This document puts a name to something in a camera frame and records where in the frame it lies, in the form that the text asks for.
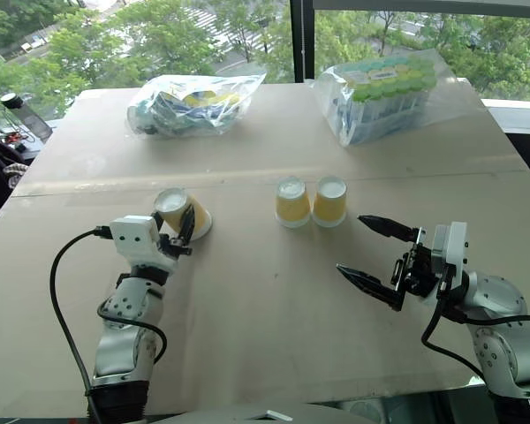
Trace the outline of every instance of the yellow paper cup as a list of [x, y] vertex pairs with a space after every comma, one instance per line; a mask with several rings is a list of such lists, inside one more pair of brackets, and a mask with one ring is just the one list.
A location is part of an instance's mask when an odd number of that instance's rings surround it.
[[312, 219], [321, 227], [331, 228], [345, 219], [347, 186], [338, 177], [324, 177], [318, 181]]
[[276, 213], [279, 223], [288, 228], [298, 228], [310, 219], [310, 201], [307, 187], [296, 177], [288, 177], [276, 188]]
[[210, 230], [212, 215], [183, 188], [170, 188], [159, 193], [155, 199], [155, 210], [176, 233], [180, 232], [180, 218], [190, 205], [194, 208], [194, 232], [191, 240], [196, 240]]

